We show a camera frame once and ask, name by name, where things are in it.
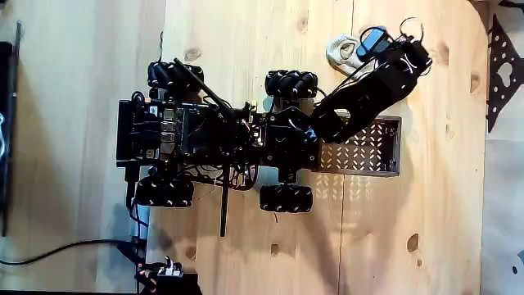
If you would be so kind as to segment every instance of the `power cord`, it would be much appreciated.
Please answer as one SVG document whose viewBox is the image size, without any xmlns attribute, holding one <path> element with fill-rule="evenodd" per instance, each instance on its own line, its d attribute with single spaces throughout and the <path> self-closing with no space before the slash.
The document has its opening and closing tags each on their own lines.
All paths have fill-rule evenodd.
<svg viewBox="0 0 524 295">
<path fill-rule="evenodd" d="M 86 241 L 79 241 L 75 243 L 70 243 L 65 246 L 59 247 L 55 250 L 51 250 L 50 252 L 46 252 L 44 254 L 32 257 L 30 259 L 24 260 L 24 261 L 18 261 L 18 262 L 9 262 L 9 261 L 3 261 L 0 260 L 1 265 L 5 266 L 27 266 L 29 264 L 35 263 L 36 261 L 41 261 L 44 258 L 47 258 L 53 254 L 57 254 L 58 252 L 62 252 L 66 249 L 72 248 L 72 247 L 78 247 L 78 246 L 87 246 L 87 245 L 101 245 L 101 244 L 109 244 L 111 246 L 120 246 L 120 245 L 127 245 L 127 246 L 135 246 L 135 243 L 116 240 L 116 239 L 94 239 L 94 240 L 86 240 Z"/>
</svg>

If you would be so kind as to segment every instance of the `perforated metal tray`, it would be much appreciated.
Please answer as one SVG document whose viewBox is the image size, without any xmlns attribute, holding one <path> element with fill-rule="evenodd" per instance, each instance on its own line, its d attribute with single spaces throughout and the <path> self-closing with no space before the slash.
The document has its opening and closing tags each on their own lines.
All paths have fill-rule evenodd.
<svg viewBox="0 0 524 295">
<path fill-rule="evenodd" d="M 379 116 L 344 143 L 323 143 L 317 172 L 398 176 L 401 125 L 398 116 Z"/>
</svg>

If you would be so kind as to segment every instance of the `wire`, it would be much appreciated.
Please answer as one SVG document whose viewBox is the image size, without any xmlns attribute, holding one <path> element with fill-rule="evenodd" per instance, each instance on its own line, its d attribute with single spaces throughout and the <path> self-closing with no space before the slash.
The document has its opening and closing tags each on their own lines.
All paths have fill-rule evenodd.
<svg viewBox="0 0 524 295">
<path fill-rule="evenodd" d="M 317 90 L 324 96 L 324 98 L 327 97 L 327 94 L 322 90 L 320 89 L 319 87 L 317 87 Z"/>
<path fill-rule="evenodd" d="M 205 96 L 202 98 L 202 100 L 203 100 L 205 103 L 207 103 L 208 105 L 211 105 L 211 104 L 216 105 L 215 102 L 213 102 L 213 103 L 208 102 L 208 101 L 206 100 L 206 98 L 211 98 L 211 96 L 209 96 L 209 95 L 205 95 Z M 227 100 L 222 99 L 222 98 L 218 98 L 218 99 L 219 99 L 220 101 L 222 101 L 223 103 L 225 103 L 229 108 L 233 108 L 233 107 L 231 106 L 231 103 L 229 103 Z"/>
<path fill-rule="evenodd" d="M 360 45 L 366 51 L 366 53 L 369 53 L 369 52 L 373 51 L 373 49 L 375 49 L 375 47 L 380 43 L 380 42 L 375 42 L 375 44 L 371 48 L 366 48 L 366 46 L 364 45 L 364 42 L 363 42 L 364 35 L 367 32 L 369 32 L 370 30 L 379 30 L 379 31 L 381 31 L 382 33 L 386 34 L 386 37 L 391 40 L 392 44 L 395 44 L 395 40 L 393 39 L 393 37 L 391 37 L 391 35 L 389 33 L 387 33 L 387 31 L 385 29 L 383 29 L 381 27 L 377 27 L 377 26 L 369 27 L 369 28 L 365 29 L 364 32 L 362 32 L 362 34 L 360 35 Z"/>
<path fill-rule="evenodd" d="M 135 211 L 137 212 L 137 257 L 140 257 L 140 217 L 138 216 L 138 206 L 134 203 Z M 138 273 L 138 264 L 134 266 L 135 274 Z M 140 283 L 137 280 L 137 295 L 140 293 Z"/>
<path fill-rule="evenodd" d="M 133 199 L 133 202 L 131 203 L 131 209 L 129 209 L 129 218 L 131 218 L 132 220 L 138 222 L 140 225 L 143 225 L 145 227 L 149 227 L 149 224 L 141 221 L 139 218 L 138 218 L 138 215 L 137 217 L 133 216 L 133 210 L 135 207 L 138 207 L 137 206 L 137 203 L 136 203 L 136 198 Z"/>
<path fill-rule="evenodd" d="M 134 243 L 131 243 L 131 242 L 126 242 L 126 241 L 121 241 L 121 240 L 116 240 L 116 239 L 86 240 L 86 241 L 79 241 L 79 242 L 67 244 L 67 245 L 59 247 L 59 248 L 57 248 L 55 250 L 51 250 L 49 252 L 46 252 L 44 254 L 32 257 L 32 258 L 24 260 L 24 261 L 9 262 L 9 261 L 0 260 L 0 264 L 5 265 L 5 266 L 26 266 L 26 265 L 35 263 L 36 261 L 41 261 L 44 258 L 47 258 L 47 257 L 49 257 L 49 256 L 51 256 L 53 254 L 56 254 L 58 252 L 62 252 L 64 250 L 72 248 L 72 247 L 87 246 L 87 245 L 100 245 L 100 244 L 110 244 L 112 246 L 119 246 L 119 245 L 123 245 L 123 244 L 135 245 Z"/>
<path fill-rule="evenodd" d="M 164 31 L 161 31 L 160 32 L 160 42 L 158 44 L 158 47 L 160 49 L 160 56 L 158 57 L 158 62 L 162 61 L 162 51 L 163 51 L 162 44 L 163 43 L 164 43 Z"/>
<path fill-rule="evenodd" d="M 414 16 L 411 16 L 411 17 L 408 17 L 407 19 L 405 20 L 402 20 L 402 22 L 400 23 L 400 26 L 399 26 L 399 31 L 402 35 L 407 35 L 406 33 L 404 33 L 402 31 L 402 27 L 404 26 L 404 24 L 406 23 L 406 21 L 409 21 L 409 20 L 417 20 L 418 18 L 414 17 Z M 422 22 L 420 22 L 420 31 L 422 33 L 422 35 L 420 36 L 420 42 L 422 42 L 424 40 L 424 24 Z"/>
</svg>

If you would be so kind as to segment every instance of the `metal plate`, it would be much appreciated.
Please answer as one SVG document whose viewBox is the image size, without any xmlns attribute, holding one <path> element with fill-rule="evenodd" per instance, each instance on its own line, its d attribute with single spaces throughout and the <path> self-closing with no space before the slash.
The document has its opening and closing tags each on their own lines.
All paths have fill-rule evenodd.
<svg viewBox="0 0 524 295">
<path fill-rule="evenodd" d="M 379 116 L 344 143 L 323 143 L 317 172 L 398 176 L 401 122 L 400 117 Z"/>
</svg>

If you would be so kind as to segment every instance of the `wood grain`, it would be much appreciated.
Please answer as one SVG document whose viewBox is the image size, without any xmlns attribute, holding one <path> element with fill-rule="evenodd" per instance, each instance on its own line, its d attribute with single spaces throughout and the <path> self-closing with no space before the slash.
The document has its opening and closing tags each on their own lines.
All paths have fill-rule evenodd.
<svg viewBox="0 0 524 295">
<path fill-rule="evenodd" d="M 469 2 L 355 0 L 354 33 L 386 25 L 395 36 L 409 16 L 424 24 L 435 64 L 387 111 L 403 117 L 400 177 L 346 176 L 341 293 L 477 294 L 486 32 Z"/>
<path fill-rule="evenodd" d="M 18 260 L 86 238 L 129 240 L 124 172 L 115 167 L 118 100 L 145 88 L 158 58 L 165 2 L 9 2 L 2 31 L 24 24 L 14 195 L 2 258 Z M 82 247 L 24 268 L 2 288 L 133 292 L 133 264 Z"/>
<path fill-rule="evenodd" d="M 351 31 L 351 1 L 167 4 L 164 60 L 182 57 L 202 66 L 206 83 L 235 107 L 257 100 L 260 108 L 269 108 L 264 91 L 269 70 L 311 70 L 322 77 L 324 89 L 342 79 L 324 62 L 324 50 L 329 39 Z M 276 182 L 273 170 L 260 173 L 261 183 Z M 230 192 L 226 238 L 219 238 L 220 189 L 200 187 L 196 199 L 214 192 L 188 211 L 151 211 L 152 224 L 166 235 L 160 241 L 169 243 L 156 245 L 158 235 L 152 231 L 147 259 L 167 253 L 196 268 L 209 294 L 336 294 L 342 180 L 304 173 L 301 181 L 317 190 L 314 209 L 307 215 L 279 214 L 278 223 L 259 209 L 257 190 Z"/>
<path fill-rule="evenodd" d="M 343 79 L 325 60 L 331 38 L 370 25 L 396 36 L 409 16 L 424 23 L 435 65 L 386 111 L 403 117 L 399 178 L 306 173 L 313 211 L 280 214 L 278 224 L 258 209 L 256 192 L 231 192 L 226 238 L 218 238 L 220 190 L 200 187 L 195 198 L 207 197 L 193 208 L 151 213 L 147 259 L 167 253 L 196 268 L 209 294 L 477 294 L 487 37 L 470 3 L 171 1 L 163 58 L 202 66 L 206 83 L 236 107 L 268 106 L 268 70 L 311 70 L 330 91 Z M 275 181 L 268 173 L 261 183 Z"/>
</svg>

